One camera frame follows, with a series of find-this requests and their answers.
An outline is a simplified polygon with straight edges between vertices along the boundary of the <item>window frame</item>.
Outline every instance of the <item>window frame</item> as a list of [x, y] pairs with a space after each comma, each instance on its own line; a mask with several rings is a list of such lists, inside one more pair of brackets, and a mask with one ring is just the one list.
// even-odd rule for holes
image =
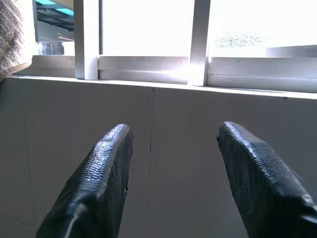
[[[102, 0], [75, 0], [75, 56], [34, 56], [19, 74], [317, 93], [317, 45], [266, 48], [268, 58], [209, 57], [210, 5], [195, 0], [190, 57], [112, 57], [100, 55]], [[177, 73], [185, 67], [191, 78]]]

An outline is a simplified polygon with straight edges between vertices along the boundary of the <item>beige fabric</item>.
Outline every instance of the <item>beige fabric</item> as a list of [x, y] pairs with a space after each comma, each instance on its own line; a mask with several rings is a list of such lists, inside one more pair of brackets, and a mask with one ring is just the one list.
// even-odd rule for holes
[[0, 0], [0, 81], [32, 63], [32, 0]]

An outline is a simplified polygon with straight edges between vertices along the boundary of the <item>window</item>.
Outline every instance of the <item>window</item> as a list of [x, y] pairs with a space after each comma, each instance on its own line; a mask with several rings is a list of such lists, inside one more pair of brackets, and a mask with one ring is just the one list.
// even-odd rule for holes
[[317, 92], [313, 0], [33, 1], [27, 75]]

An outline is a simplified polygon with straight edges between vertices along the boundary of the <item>white tiled wall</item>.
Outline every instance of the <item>white tiled wall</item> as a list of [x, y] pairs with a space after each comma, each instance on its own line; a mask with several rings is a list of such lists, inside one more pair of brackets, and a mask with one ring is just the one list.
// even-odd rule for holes
[[0, 237], [34, 236], [67, 178], [113, 126], [134, 154], [120, 238], [245, 238], [216, 144], [224, 120], [267, 140], [317, 191], [317, 102], [82, 82], [0, 84]]

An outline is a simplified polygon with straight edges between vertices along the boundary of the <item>glass pane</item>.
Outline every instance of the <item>glass pane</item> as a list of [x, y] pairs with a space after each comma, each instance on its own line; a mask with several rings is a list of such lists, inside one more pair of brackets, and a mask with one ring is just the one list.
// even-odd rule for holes
[[36, 15], [33, 54], [75, 55], [74, 11], [54, 1], [36, 0]]
[[190, 55], [194, 0], [103, 1], [107, 56]]
[[211, 56], [317, 45], [314, 6], [314, 0], [212, 0]]

